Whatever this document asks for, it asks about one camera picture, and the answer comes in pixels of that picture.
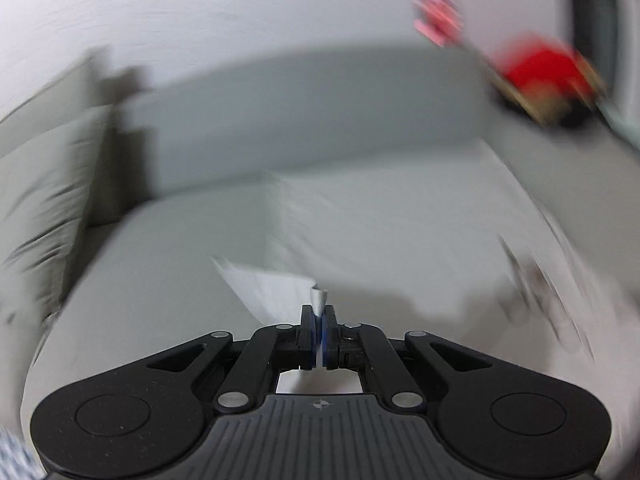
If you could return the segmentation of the white t-shirt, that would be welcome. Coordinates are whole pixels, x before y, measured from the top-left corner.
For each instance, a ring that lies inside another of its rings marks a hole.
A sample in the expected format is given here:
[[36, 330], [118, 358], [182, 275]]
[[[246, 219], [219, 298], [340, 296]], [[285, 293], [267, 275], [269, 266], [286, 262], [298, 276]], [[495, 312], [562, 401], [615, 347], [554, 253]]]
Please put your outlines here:
[[485, 145], [270, 174], [260, 263], [217, 256], [262, 321], [303, 301], [399, 337], [425, 330], [594, 390], [554, 222]]

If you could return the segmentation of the grey sofa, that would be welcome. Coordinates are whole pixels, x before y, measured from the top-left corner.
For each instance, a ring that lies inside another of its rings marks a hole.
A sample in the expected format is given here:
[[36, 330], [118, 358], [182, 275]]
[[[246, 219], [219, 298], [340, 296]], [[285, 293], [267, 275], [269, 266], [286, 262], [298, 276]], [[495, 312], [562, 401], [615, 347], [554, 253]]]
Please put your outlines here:
[[216, 271], [260, 263], [270, 174], [485, 144], [554, 222], [576, 280], [572, 312], [612, 418], [600, 473], [639, 446], [639, 159], [600, 126], [539, 128], [496, 107], [480, 63], [418, 47], [292, 52], [141, 93], [118, 111], [128, 214], [87, 232], [79, 272], [21, 405], [209, 330], [262, 321]]

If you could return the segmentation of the grey throw pillow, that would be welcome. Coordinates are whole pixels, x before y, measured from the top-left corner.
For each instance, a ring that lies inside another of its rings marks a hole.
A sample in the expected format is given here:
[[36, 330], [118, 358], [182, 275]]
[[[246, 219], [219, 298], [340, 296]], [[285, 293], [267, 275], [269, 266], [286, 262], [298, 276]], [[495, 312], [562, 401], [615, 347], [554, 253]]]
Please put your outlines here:
[[63, 295], [112, 110], [93, 107], [1, 159], [1, 321], [39, 323]]
[[107, 48], [91, 49], [2, 119], [1, 131], [47, 131], [108, 102]]

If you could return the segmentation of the patterned blue white rug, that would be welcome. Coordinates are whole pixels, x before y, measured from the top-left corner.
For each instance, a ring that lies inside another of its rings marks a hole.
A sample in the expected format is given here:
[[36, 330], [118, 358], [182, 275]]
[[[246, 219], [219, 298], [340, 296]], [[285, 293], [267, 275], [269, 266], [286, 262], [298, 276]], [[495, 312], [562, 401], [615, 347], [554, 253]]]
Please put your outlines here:
[[47, 477], [24, 443], [0, 430], [0, 480], [42, 480]]

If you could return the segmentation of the tan folded garment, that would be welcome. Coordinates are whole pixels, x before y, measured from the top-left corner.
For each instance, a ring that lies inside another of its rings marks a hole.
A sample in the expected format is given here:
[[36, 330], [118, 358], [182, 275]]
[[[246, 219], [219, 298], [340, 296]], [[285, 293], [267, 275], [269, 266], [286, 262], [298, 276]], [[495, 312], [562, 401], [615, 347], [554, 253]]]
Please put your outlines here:
[[559, 92], [549, 88], [535, 88], [532, 92], [523, 94], [519, 92], [518, 89], [515, 89], [512, 84], [509, 84], [505, 79], [503, 79], [497, 70], [495, 70], [491, 75], [491, 83], [498, 93], [519, 102], [522, 107], [525, 107], [526, 110], [529, 111], [530, 114], [537, 112], [538, 114], [547, 116], [556, 113], [556, 110], [559, 108], [558, 102], [564, 103], [574, 99], [584, 102], [589, 107], [596, 107], [600, 97], [606, 93], [606, 84], [601, 76], [600, 78], [602, 80], [601, 90], [591, 100], [581, 99], [579, 96], [567, 98], [566, 96], [561, 96]]

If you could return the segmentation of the black folded garment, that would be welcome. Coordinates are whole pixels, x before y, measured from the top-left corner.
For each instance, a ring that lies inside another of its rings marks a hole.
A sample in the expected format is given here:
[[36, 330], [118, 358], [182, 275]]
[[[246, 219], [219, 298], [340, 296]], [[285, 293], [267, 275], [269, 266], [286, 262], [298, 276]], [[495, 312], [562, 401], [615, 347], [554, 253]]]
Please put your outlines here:
[[588, 124], [588, 122], [595, 120], [600, 114], [597, 107], [589, 107], [578, 99], [569, 100], [564, 103], [558, 102], [559, 108], [556, 110], [556, 113], [547, 116], [538, 114], [537, 112], [530, 114], [519, 102], [501, 93], [496, 94], [496, 99], [505, 110], [522, 116], [529, 122], [533, 122], [543, 129], [564, 128], [567, 130], [577, 130], [585, 124]]

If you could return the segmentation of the red folded garment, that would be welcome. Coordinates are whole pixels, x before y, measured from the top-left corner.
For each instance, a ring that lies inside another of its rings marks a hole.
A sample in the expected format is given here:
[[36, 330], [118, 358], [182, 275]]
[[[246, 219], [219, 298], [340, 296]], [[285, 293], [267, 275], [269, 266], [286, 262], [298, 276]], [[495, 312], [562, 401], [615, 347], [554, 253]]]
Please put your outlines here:
[[599, 74], [578, 50], [549, 37], [516, 37], [489, 59], [501, 77], [523, 94], [549, 88], [567, 98], [591, 100], [602, 87]]

